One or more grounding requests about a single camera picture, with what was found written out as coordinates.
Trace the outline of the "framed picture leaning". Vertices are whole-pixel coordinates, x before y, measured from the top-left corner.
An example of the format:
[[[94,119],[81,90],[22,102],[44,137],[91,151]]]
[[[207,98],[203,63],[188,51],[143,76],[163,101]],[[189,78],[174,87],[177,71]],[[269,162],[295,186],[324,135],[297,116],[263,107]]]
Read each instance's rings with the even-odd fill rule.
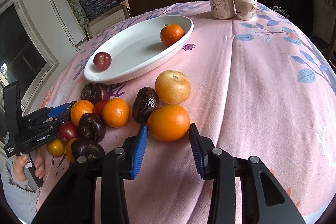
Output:
[[[88,39],[100,34],[108,27],[130,18],[129,8],[118,5],[85,25]]]

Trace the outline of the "white oval plate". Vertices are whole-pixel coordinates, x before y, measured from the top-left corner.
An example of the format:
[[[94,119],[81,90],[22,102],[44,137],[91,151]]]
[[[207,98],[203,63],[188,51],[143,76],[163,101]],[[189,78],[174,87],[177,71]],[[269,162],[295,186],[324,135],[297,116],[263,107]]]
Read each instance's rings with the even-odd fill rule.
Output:
[[[185,35],[172,46],[165,46],[160,40],[161,29],[166,24],[181,26]],[[159,67],[175,56],[190,38],[193,21],[181,15],[160,16],[139,22],[117,33],[102,44],[85,65],[84,77],[91,83],[123,83]],[[94,57],[99,52],[109,53],[112,63],[104,71],[98,70]]]

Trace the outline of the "orange tangerine with stem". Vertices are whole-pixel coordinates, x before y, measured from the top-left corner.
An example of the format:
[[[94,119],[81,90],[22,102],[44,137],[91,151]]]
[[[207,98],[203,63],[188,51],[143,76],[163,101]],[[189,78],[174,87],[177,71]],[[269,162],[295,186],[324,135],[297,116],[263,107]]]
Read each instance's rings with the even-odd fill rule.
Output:
[[[165,46],[171,46],[185,35],[181,26],[177,24],[167,24],[160,32],[161,42]]]

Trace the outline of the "large orange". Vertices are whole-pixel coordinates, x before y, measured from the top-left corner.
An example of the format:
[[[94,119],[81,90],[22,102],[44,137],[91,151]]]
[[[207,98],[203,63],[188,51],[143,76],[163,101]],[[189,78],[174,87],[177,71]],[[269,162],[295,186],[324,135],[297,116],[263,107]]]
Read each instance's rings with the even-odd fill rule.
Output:
[[[187,134],[190,117],[182,106],[165,105],[150,114],[147,127],[154,139],[173,142]]]

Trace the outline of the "wrinkled dark passion fruit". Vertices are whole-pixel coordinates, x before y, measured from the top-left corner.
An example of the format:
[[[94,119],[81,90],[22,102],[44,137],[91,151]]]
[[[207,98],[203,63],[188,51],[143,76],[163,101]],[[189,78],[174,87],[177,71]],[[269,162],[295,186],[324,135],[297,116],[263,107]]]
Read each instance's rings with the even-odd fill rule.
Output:
[[[141,88],[132,106],[131,115],[139,123],[147,123],[152,112],[159,108],[159,97],[150,87]]]

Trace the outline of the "small orange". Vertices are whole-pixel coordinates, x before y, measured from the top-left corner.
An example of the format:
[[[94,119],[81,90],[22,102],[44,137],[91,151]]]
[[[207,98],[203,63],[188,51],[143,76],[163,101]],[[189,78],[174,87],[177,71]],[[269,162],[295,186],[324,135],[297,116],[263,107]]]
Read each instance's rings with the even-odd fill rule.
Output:
[[[71,163],[74,163],[75,162],[75,158],[73,156],[73,153],[72,153],[72,143],[76,140],[77,138],[72,138],[66,145],[66,155],[67,155],[67,158],[68,160],[71,162]]]

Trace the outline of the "white beverage can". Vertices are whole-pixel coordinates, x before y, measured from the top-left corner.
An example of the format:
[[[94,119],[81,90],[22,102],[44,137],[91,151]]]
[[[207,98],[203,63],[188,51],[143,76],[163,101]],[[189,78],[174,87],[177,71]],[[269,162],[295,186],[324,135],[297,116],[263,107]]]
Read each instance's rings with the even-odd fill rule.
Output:
[[[217,19],[230,19],[235,16],[233,0],[209,0],[212,15]]]

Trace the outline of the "grey knitted left sleeve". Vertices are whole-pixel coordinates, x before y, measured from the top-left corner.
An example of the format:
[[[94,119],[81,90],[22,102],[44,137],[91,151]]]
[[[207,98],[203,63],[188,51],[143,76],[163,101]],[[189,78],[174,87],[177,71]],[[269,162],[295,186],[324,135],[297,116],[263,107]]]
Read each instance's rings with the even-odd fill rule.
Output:
[[[27,155],[7,159],[3,166],[1,180],[5,199],[9,207],[21,222],[31,223],[37,213],[37,201],[40,189],[33,190],[26,178],[20,181],[14,172],[14,168],[18,167],[21,174],[25,177],[23,169],[27,162]]]

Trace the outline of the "dark water chestnut front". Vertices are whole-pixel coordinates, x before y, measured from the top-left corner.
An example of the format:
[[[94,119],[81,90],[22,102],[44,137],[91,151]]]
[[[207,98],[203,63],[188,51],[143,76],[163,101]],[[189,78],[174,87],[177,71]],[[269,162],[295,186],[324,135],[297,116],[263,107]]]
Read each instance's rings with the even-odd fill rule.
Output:
[[[105,156],[103,147],[95,140],[85,137],[77,138],[71,144],[72,155],[75,160],[85,156],[88,160],[100,159]]]

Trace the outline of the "pink printed tablecloth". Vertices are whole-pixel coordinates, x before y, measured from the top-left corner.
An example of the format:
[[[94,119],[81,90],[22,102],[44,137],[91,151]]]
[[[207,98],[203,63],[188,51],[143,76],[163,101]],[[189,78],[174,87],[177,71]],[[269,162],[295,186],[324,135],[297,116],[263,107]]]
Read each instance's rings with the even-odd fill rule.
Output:
[[[130,106],[165,70],[184,73],[192,93],[181,104],[201,135],[234,157],[258,156],[306,223],[315,223],[335,195],[335,73],[304,33],[258,3],[256,22],[216,20],[209,1],[177,3],[108,28],[76,55],[42,107],[76,101],[94,51],[120,31],[164,15],[193,20],[187,44],[151,72],[114,84],[110,98]],[[149,138],[141,172],[126,181],[130,223],[207,223],[212,181],[197,173],[189,138]]]

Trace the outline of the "yellow round pear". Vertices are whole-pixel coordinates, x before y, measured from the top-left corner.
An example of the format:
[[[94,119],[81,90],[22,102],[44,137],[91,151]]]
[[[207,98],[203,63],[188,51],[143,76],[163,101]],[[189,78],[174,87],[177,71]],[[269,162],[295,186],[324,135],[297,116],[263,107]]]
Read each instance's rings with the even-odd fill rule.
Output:
[[[167,70],[158,75],[155,91],[162,102],[178,105],[191,95],[191,84],[182,72]]]

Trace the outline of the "window with white frame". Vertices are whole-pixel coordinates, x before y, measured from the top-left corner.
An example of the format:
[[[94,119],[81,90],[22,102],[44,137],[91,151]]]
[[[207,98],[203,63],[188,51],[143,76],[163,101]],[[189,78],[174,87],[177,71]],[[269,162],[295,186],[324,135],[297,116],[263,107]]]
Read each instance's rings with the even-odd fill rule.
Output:
[[[1,86],[14,81],[21,85],[24,112],[28,112],[38,93],[59,62],[33,24],[23,0],[1,3]]]

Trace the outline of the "red plum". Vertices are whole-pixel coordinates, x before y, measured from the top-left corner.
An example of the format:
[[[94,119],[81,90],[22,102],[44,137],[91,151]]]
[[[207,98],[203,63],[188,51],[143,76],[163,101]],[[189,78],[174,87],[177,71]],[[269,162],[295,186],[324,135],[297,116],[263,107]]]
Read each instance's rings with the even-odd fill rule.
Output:
[[[112,57],[109,53],[99,52],[94,56],[93,63],[98,70],[104,71],[110,67]]]
[[[73,138],[79,138],[80,132],[78,128],[72,123],[72,122],[65,122],[59,127],[59,139],[64,144],[67,145],[67,143],[73,139]]]

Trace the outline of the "dark water chestnut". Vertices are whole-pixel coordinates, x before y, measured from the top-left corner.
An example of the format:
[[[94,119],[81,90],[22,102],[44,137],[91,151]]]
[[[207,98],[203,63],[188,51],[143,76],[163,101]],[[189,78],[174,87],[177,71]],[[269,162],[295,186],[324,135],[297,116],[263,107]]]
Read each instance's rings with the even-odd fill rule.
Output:
[[[72,155],[75,160],[85,156],[88,160],[100,159],[105,156],[103,147],[95,140],[85,137],[77,138],[71,144]]]
[[[85,113],[80,118],[79,131],[83,137],[100,142],[105,137],[106,128],[96,114]]]

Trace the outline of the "red plum on plate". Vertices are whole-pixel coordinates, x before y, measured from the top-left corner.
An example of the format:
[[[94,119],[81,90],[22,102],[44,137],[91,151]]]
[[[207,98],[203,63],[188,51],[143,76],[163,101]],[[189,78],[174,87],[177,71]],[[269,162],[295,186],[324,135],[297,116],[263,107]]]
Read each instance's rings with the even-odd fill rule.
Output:
[[[98,70],[104,71],[110,67],[112,57],[109,53],[99,52],[94,56],[93,63]]]

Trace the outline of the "small yellow fruit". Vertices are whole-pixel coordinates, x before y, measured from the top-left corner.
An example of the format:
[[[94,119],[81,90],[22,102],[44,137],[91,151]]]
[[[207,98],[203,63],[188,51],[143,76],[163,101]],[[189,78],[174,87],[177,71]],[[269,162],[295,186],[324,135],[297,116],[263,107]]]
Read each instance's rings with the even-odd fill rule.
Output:
[[[56,138],[47,143],[47,151],[51,156],[61,157],[64,155],[65,146],[60,139]]]

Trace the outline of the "white paper cup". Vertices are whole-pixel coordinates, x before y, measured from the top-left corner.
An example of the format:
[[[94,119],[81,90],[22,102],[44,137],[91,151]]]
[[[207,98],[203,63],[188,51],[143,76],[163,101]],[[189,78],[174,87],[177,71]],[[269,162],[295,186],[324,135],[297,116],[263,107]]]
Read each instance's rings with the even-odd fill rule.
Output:
[[[257,15],[257,0],[233,0],[236,15],[245,21],[255,21]]]

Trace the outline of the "small orange tangerine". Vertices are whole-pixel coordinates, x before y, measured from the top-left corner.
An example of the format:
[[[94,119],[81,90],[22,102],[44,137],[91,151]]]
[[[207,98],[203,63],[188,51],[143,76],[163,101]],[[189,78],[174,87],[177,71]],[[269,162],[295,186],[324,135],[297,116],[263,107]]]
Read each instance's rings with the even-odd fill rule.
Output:
[[[104,122],[112,128],[120,128],[126,125],[129,116],[129,105],[121,98],[109,100],[102,110]]]

